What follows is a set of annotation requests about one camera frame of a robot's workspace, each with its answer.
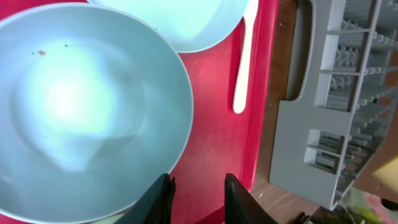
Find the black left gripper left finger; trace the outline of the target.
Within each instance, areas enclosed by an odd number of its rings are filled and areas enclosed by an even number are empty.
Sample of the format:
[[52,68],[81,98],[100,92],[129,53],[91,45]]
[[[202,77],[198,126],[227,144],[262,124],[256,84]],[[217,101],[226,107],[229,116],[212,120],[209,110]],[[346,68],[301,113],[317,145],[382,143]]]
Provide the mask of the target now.
[[175,178],[162,174],[114,224],[171,224]]

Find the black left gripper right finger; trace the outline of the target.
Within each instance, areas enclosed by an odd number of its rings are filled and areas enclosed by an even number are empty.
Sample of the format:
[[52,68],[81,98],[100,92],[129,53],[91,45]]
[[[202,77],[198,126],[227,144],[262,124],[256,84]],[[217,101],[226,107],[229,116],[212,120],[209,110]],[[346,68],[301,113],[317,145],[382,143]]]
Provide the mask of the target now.
[[277,224],[231,173],[224,182],[225,224]]

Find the mint green bowl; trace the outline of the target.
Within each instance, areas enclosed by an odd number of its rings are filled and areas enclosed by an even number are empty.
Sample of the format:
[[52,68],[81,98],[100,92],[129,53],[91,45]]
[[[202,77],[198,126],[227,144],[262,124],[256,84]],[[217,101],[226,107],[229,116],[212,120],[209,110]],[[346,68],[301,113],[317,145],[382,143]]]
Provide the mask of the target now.
[[182,59],[151,26],[82,2],[1,20],[1,213],[86,223],[173,170],[193,123]]

